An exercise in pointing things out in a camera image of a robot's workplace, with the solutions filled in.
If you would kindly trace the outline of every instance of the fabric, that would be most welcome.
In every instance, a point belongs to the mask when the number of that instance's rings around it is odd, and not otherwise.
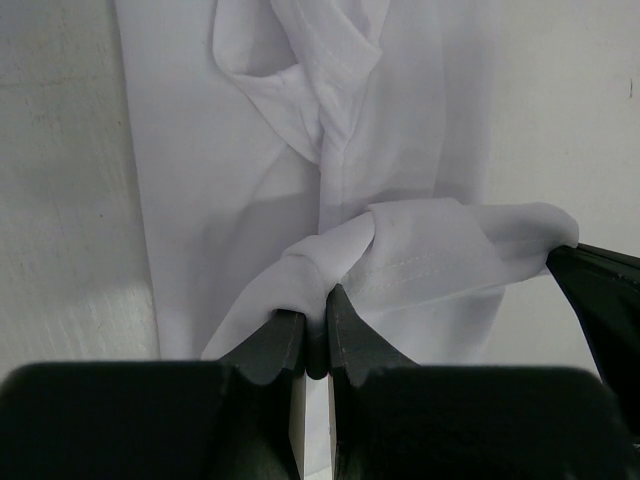
[[[217,358],[276,308],[318,328],[342,282],[414,360],[478,359],[503,285],[577,241],[553,207],[465,206],[497,1],[116,0],[164,358]],[[307,411],[312,472],[326,384]]]

